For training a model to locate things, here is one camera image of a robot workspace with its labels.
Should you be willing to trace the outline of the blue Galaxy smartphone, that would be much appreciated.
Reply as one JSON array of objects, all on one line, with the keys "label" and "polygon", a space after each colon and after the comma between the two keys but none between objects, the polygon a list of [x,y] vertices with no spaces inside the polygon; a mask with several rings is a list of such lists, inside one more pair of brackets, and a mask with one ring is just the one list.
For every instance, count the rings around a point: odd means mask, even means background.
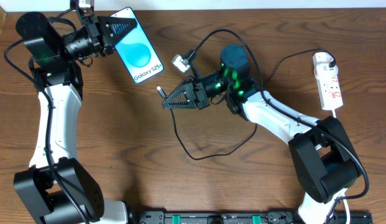
[{"label": "blue Galaxy smartphone", "polygon": [[134,19],[137,22],[136,28],[133,28],[115,46],[134,83],[141,84],[161,73],[164,70],[163,63],[134,11],[130,7],[126,7],[111,15],[111,17]]}]

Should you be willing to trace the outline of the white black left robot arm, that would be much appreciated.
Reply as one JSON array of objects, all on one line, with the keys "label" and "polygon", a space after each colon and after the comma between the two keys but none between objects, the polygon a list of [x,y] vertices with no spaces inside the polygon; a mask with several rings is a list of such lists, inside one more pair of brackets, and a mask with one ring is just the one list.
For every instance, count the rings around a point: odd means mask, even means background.
[{"label": "white black left robot arm", "polygon": [[81,67],[86,59],[112,54],[137,27],[135,19],[96,16],[77,10],[80,29],[61,35],[63,16],[28,12],[16,31],[31,52],[30,73],[40,101],[37,145],[14,188],[36,223],[138,223],[127,203],[106,199],[97,181],[79,163],[77,119],[83,99]]}]

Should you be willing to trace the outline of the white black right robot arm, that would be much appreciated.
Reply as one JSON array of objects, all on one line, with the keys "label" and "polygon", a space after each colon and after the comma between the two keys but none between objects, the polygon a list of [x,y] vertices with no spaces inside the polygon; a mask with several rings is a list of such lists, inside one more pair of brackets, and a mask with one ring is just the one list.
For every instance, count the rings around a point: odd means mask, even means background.
[{"label": "white black right robot arm", "polygon": [[170,94],[162,95],[162,106],[203,109],[216,96],[246,121],[270,131],[288,145],[298,181],[305,196],[297,211],[300,223],[330,223],[339,202],[348,200],[346,191],[367,172],[349,137],[334,116],[318,119],[284,105],[264,90],[250,74],[254,56],[247,46],[228,45],[220,56],[220,67],[201,76],[192,60],[196,52],[176,55],[173,64],[182,72],[193,70]]}]

